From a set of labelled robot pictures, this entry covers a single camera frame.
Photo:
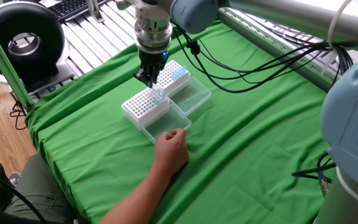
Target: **green fabric table cover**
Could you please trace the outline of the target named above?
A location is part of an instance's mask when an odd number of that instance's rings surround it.
[[[272,59],[219,21],[193,37],[234,68]],[[291,173],[315,167],[327,149],[319,130],[326,94],[295,72],[247,93],[226,93],[190,65],[176,39],[169,52],[212,95],[188,117],[190,162],[173,179],[151,223],[312,221],[323,203],[318,182]],[[212,74],[237,75],[202,61]],[[145,88],[132,77],[139,64],[133,45],[43,97],[26,118],[32,143],[83,221],[98,223],[153,163],[153,144],[121,109]],[[248,79],[262,80],[277,70]],[[234,90],[250,86],[241,79],[219,82]]]

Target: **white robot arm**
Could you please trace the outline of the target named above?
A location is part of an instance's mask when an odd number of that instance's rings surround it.
[[[233,7],[326,39],[343,0],[116,0],[116,3],[119,9],[131,4],[136,8],[136,44],[142,65],[134,76],[152,86],[167,62],[171,18],[185,31],[197,34],[213,23],[220,7]],[[333,42],[358,50],[358,0],[336,23]]]

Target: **human hand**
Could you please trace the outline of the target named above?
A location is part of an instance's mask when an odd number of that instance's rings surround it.
[[[175,129],[157,139],[153,165],[157,172],[170,178],[189,161],[185,136],[184,129]]]

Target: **pipette tip box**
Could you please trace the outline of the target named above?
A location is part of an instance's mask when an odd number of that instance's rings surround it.
[[[205,103],[211,92],[186,67],[175,61],[166,64],[153,88],[146,88],[125,101],[125,116],[155,144],[165,131],[186,131],[191,126],[187,116]]]

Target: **wooden floor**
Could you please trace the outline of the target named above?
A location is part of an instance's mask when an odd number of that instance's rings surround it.
[[[27,129],[17,131],[16,119],[9,116],[15,104],[7,85],[0,84],[0,163],[9,175],[22,170],[31,155],[37,153],[30,141]],[[19,118],[19,127],[24,127],[24,117]]]

